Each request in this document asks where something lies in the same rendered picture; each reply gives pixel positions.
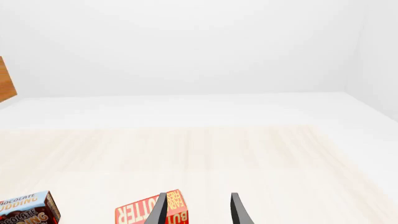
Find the chocolate pudding box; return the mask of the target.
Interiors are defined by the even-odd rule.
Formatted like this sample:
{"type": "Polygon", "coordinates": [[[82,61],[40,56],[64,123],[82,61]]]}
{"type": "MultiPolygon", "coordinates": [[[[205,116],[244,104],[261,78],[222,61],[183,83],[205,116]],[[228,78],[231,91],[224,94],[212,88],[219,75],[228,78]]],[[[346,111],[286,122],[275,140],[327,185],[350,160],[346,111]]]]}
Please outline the chocolate pudding box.
{"type": "Polygon", "coordinates": [[[0,201],[0,224],[59,224],[60,218],[48,190],[0,201]]]}

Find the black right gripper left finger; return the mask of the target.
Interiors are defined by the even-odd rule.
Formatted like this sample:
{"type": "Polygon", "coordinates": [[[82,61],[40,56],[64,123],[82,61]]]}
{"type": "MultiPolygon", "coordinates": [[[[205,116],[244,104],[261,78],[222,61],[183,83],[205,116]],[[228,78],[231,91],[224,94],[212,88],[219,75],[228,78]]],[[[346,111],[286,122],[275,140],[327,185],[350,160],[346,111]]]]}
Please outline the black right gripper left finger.
{"type": "Polygon", "coordinates": [[[165,224],[167,207],[167,194],[162,192],[144,224],[165,224]]]}

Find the red butter box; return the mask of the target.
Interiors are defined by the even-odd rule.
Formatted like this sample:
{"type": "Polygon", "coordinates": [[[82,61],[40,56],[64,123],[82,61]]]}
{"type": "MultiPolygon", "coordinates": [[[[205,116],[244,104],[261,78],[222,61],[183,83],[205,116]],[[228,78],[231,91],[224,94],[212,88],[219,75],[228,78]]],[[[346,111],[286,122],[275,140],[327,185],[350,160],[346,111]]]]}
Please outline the red butter box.
{"type": "MultiPolygon", "coordinates": [[[[115,224],[144,224],[159,195],[115,208],[115,224]]],[[[188,208],[179,189],[167,192],[167,216],[164,224],[189,224],[188,208]]]]}

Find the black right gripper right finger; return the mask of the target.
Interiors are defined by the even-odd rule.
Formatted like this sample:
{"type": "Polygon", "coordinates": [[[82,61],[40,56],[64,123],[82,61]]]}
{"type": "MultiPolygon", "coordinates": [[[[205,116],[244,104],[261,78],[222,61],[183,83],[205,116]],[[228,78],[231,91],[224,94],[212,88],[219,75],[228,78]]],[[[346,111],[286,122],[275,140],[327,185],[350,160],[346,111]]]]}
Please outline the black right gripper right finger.
{"type": "Polygon", "coordinates": [[[254,224],[236,192],[231,194],[230,209],[233,224],[254,224]]]}

